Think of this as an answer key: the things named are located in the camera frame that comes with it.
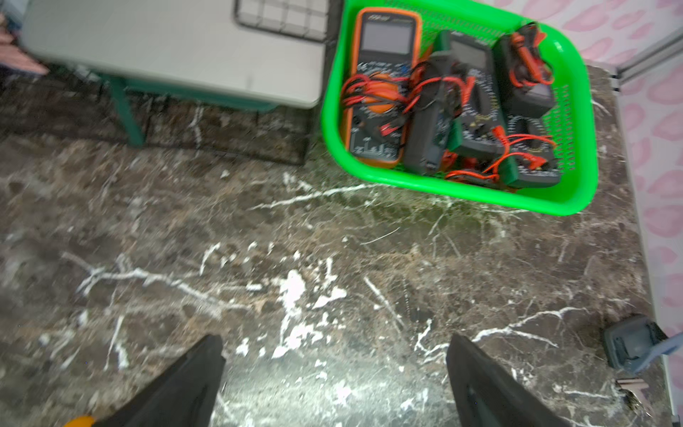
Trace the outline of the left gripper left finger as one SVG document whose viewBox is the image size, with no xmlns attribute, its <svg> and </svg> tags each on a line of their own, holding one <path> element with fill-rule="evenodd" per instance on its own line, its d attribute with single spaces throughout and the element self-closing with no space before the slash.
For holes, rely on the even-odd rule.
<svg viewBox="0 0 683 427">
<path fill-rule="evenodd" d="M 222 338 L 207 334 L 96 426 L 208 427 L 224 369 Z"/>
</svg>

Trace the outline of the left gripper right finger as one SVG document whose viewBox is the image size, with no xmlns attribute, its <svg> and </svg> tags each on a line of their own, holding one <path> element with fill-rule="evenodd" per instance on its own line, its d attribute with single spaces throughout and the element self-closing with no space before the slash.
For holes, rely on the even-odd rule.
<svg viewBox="0 0 683 427">
<path fill-rule="evenodd" d="M 567 426 L 475 343 L 454 334 L 446 367 L 462 426 Z"/>
</svg>

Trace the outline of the yellow multimeter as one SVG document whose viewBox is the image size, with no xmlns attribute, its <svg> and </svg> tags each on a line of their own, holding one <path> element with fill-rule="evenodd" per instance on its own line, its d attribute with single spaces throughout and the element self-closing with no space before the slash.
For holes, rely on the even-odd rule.
<svg viewBox="0 0 683 427">
<path fill-rule="evenodd" d="M 93 427 L 95 423 L 92 416 L 80 416 L 67 422 L 64 427 Z"/>
</svg>

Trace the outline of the green plastic basket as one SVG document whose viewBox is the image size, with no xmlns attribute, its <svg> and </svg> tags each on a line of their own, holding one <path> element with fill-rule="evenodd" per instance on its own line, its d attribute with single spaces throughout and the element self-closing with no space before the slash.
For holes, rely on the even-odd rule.
<svg viewBox="0 0 683 427">
<path fill-rule="evenodd" d="M 439 30 L 461 30 L 487 42 L 526 23 L 526 17 L 475 1 L 347 1 L 343 6 L 334 63 L 323 99 L 323 139 L 334 161 L 347 173 L 370 183 L 454 197 L 474 202 L 519 208 L 539 214 L 568 216 L 584 210 L 599 184 L 599 167 L 592 91 L 583 58 L 561 32 L 541 25 L 546 39 L 540 53 L 553 68 L 552 90 L 557 105 L 544 123 L 558 145 L 555 154 L 562 172 L 549 189 L 516 193 L 451 183 L 436 177 L 370 167 L 355 159 L 340 135 L 343 117 L 341 92 L 350 74 L 350 53 L 358 13 L 366 7 L 392 7 L 417 12 L 423 19 L 422 46 L 431 44 Z"/>
</svg>

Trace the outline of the small dark multimeter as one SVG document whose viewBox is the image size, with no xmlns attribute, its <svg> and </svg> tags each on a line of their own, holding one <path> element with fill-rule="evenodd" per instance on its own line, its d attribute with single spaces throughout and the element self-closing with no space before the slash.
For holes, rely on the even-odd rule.
<svg viewBox="0 0 683 427">
<path fill-rule="evenodd" d="M 441 166 L 453 121 L 462 111 L 464 81 L 455 74 L 456 64 L 452 52 L 439 51 L 414 73 L 403 156 L 409 173 L 432 175 Z"/>
<path fill-rule="evenodd" d="M 545 37 L 531 21 L 494 44 L 494 70 L 505 113 L 540 118 L 555 107 L 553 69 L 540 53 Z"/>
</svg>

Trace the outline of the large green multimeter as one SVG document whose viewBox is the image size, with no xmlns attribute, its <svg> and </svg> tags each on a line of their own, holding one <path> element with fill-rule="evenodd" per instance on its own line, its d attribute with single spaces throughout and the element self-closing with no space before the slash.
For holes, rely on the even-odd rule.
<svg viewBox="0 0 683 427">
<path fill-rule="evenodd" d="M 474 79 L 468 102 L 455 119 L 448 150 L 465 158 L 492 160 L 503 153 L 493 131 L 503 124 L 498 98 L 494 56 L 488 43 L 459 31 L 442 30 L 433 50 L 455 57 L 455 74 Z"/>
</svg>

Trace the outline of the orange wide multimeter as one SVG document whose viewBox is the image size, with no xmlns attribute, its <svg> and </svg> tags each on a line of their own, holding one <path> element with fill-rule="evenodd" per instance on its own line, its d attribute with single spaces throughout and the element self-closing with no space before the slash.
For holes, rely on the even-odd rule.
<svg viewBox="0 0 683 427">
<path fill-rule="evenodd" d="M 393 168 L 401 160 L 422 26 L 419 14 L 398 8 L 366 7 L 357 15 L 340 133 L 345 149 L 366 165 Z"/>
</svg>

